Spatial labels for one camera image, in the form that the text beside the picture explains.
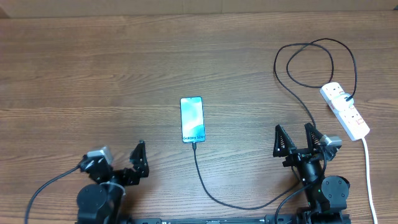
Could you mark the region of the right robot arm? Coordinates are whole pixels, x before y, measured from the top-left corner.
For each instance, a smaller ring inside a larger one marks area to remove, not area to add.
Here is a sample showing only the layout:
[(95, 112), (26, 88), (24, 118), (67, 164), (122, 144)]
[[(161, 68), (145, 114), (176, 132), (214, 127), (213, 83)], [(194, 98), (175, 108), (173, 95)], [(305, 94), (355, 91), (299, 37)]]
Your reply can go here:
[[(327, 136), (311, 123), (305, 124), (307, 147), (299, 149), (281, 125), (275, 127), (274, 157), (283, 157), (284, 167), (298, 172), (302, 187), (285, 198), (274, 215), (266, 218), (267, 223), (350, 223), (344, 215), (349, 196), (349, 181), (338, 175), (326, 176), (327, 163), (332, 161), (342, 140), (338, 136)], [(295, 214), (281, 215), (280, 211), (290, 199), (304, 193), (308, 205), (296, 210)]]

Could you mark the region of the Samsung Galaxy smartphone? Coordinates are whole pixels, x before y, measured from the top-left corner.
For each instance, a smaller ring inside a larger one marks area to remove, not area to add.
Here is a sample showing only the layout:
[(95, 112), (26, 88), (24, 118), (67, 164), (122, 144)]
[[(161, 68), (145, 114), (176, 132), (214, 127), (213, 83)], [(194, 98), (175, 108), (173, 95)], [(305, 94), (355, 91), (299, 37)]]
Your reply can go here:
[(203, 98), (200, 96), (181, 98), (180, 114), (182, 125), (182, 142), (204, 142), (206, 136), (203, 113)]

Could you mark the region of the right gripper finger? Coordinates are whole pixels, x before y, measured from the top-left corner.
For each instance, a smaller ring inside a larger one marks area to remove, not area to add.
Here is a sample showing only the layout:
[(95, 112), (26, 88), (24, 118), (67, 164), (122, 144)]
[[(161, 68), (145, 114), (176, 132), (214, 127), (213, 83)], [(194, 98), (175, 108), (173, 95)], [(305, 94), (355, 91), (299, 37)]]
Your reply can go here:
[(320, 140), (323, 137), (323, 134), (319, 132), (311, 123), (305, 124), (304, 127), (307, 137), (308, 148), (313, 151), (320, 151)]
[(297, 147), (293, 143), (293, 140), (289, 137), (285, 129), (281, 125), (275, 127), (275, 143), (273, 156), (274, 157), (285, 157), (296, 150)]

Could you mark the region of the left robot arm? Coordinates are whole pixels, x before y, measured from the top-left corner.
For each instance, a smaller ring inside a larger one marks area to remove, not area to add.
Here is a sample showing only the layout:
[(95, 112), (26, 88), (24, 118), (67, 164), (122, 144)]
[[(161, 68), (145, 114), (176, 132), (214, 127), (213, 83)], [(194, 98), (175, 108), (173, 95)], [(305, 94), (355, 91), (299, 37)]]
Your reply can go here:
[(97, 147), (83, 156), (79, 168), (94, 183), (83, 187), (77, 195), (78, 223), (134, 223), (132, 216), (123, 215), (120, 208), (126, 195), (126, 187), (138, 185), (142, 178), (149, 176), (146, 144), (143, 140), (131, 152), (129, 161), (131, 168), (115, 170), (108, 146)]

